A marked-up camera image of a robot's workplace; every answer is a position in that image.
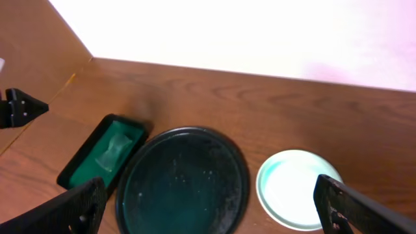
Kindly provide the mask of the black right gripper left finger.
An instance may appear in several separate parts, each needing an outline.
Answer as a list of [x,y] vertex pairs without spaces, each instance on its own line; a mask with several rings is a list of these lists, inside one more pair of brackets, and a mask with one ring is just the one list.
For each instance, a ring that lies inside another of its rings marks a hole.
[[71,188],[59,196],[1,224],[1,233],[98,232],[107,192],[100,177]]

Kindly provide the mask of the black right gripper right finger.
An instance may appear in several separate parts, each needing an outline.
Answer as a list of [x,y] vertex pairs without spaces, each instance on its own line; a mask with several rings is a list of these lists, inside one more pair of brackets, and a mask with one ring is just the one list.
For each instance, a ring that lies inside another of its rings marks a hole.
[[313,199],[325,234],[415,234],[415,221],[364,196],[332,177],[320,174]]

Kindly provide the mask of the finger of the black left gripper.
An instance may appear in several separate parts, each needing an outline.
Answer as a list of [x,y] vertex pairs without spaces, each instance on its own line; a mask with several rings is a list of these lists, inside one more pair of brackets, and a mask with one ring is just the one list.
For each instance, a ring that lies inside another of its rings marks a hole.
[[6,99],[1,100],[1,129],[23,127],[49,110],[47,103],[17,88],[5,92]]

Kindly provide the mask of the pale green plate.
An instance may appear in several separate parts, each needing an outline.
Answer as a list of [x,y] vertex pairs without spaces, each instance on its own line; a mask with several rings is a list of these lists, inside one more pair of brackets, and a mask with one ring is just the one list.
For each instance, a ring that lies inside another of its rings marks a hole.
[[269,157],[260,167],[255,189],[266,213],[277,223],[297,231],[322,228],[313,200],[320,174],[343,182],[325,159],[301,149],[288,149]]

